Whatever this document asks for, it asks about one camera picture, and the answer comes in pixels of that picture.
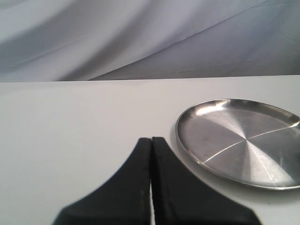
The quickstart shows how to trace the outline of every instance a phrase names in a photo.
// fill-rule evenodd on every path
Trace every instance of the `stainless steel plate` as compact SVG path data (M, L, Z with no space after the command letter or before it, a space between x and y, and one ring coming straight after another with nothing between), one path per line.
M245 185L300 187L299 117L264 103L222 99L177 120L179 144L210 172Z

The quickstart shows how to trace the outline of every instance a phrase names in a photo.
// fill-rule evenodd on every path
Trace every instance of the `white table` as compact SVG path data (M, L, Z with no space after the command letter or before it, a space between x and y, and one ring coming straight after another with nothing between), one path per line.
M243 98L300 115L300 76L0 83L0 224L48 225L98 188L139 137L162 136L196 103ZM300 224L300 190L264 191L188 167L264 225Z

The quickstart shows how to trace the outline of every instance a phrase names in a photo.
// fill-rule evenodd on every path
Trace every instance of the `white fabric backdrop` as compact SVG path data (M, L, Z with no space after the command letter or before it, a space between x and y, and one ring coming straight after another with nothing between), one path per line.
M300 74L299 0L1 1L1 82Z

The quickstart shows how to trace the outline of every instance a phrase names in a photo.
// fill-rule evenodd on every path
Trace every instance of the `black rubber gripper pad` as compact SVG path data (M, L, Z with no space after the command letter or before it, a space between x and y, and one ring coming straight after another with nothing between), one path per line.
M103 186L65 207L54 225L150 225L150 151L151 140L139 139L123 166Z
M156 225L259 225L252 210L214 191L152 139L151 187Z

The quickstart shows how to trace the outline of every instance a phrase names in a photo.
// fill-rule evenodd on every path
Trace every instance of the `metal plate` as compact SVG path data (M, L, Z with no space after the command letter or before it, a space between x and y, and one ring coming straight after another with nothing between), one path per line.
M177 120L179 144L210 172L248 186L300 187L299 117L241 99L213 100Z

